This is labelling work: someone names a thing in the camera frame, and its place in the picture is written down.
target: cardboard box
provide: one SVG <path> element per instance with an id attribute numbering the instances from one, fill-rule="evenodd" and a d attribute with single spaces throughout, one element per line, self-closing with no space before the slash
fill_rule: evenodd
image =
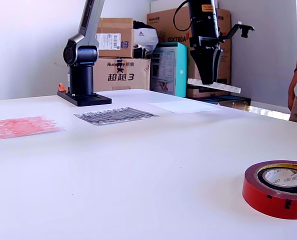
<path id="1" fill-rule="evenodd" d="M 99 58 L 93 69 L 94 91 L 150 90 L 149 59 Z"/>
<path id="2" fill-rule="evenodd" d="M 187 95 L 187 47 L 179 42 L 157 45 L 151 55 L 150 90 L 185 98 Z"/>
<path id="3" fill-rule="evenodd" d="M 96 38 L 100 57 L 133 58 L 133 18 L 101 18 Z"/>
<path id="4" fill-rule="evenodd" d="M 161 43 L 164 42 L 180 42 L 188 48 L 188 77 L 192 79 L 201 79 L 199 70 L 191 57 L 190 51 L 190 37 L 192 31 L 178 31 L 174 27 L 173 17 L 176 9 L 155 12 L 147 15 L 147 24 L 156 28 L 158 31 L 158 38 Z M 224 9 L 217 9 L 217 19 L 220 32 L 225 36 L 231 30 L 231 13 Z M 188 7 L 183 7 L 176 15 L 176 26 L 179 29 L 186 29 L 190 25 L 190 11 Z M 231 40 L 226 40 L 221 43 L 221 48 L 224 50 L 220 61 L 218 71 L 218 78 L 227 78 L 231 75 Z"/>

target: table surface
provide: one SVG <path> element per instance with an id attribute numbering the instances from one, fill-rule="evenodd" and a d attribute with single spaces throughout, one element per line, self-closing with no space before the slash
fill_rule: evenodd
<path id="1" fill-rule="evenodd" d="M 0 101 L 0 120 L 48 116 L 66 131 L 0 140 L 0 240 L 235 240 L 297 237 L 297 220 L 242 197 L 244 172 L 297 161 L 297 123 L 221 107 L 175 114 L 145 90 L 100 93 L 112 105 L 58 96 Z M 132 107 L 160 117 L 95 126 L 73 114 Z"/>

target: label on box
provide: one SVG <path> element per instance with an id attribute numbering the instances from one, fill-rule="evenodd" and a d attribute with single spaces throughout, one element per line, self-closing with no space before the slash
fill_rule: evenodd
<path id="1" fill-rule="evenodd" d="M 121 50 L 121 33 L 97 33 L 99 50 Z"/>

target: white wall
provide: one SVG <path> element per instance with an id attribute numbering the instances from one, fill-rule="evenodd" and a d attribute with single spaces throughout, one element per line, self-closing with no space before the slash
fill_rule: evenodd
<path id="1" fill-rule="evenodd" d="M 232 41 L 232 84 L 253 101 L 287 107 L 297 58 L 297 0 L 219 0 L 232 23 L 253 25 Z"/>
<path id="2" fill-rule="evenodd" d="M 102 17 L 146 22 L 150 0 L 106 0 Z M 84 0 L 0 0 L 0 100 L 55 95 L 67 82 L 63 49 Z"/>

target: white paper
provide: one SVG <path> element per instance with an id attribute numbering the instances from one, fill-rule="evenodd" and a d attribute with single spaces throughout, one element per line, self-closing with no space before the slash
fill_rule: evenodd
<path id="1" fill-rule="evenodd" d="M 170 111 L 175 114 L 192 114 L 199 112 L 209 112 L 221 110 L 218 107 L 210 106 L 196 101 L 169 101 L 160 103 L 150 103 L 151 105 Z"/>
<path id="2" fill-rule="evenodd" d="M 99 50 L 121 50 L 120 33 L 97 33 L 95 38 L 98 40 Z"/>
<path id="3" fill-rule="evenodd" d="M 223 90 L 231 93 L 236 93 L 240 94 L 241 93 L 241 88 L 236 87 L 236 86 L 231 86 L 231 85 L 226 85 L 218 82 L 214 82 L 213 84 L 203 84 L 202 80 L 200 79 L 194 79 L 194 78 L 189 78 L 187 80 L 188 84 L 194 85 L 194 86 L 200 86 L 200 87 L 206 87 L 210 89 L 217 89 L 217 90 Z"/>

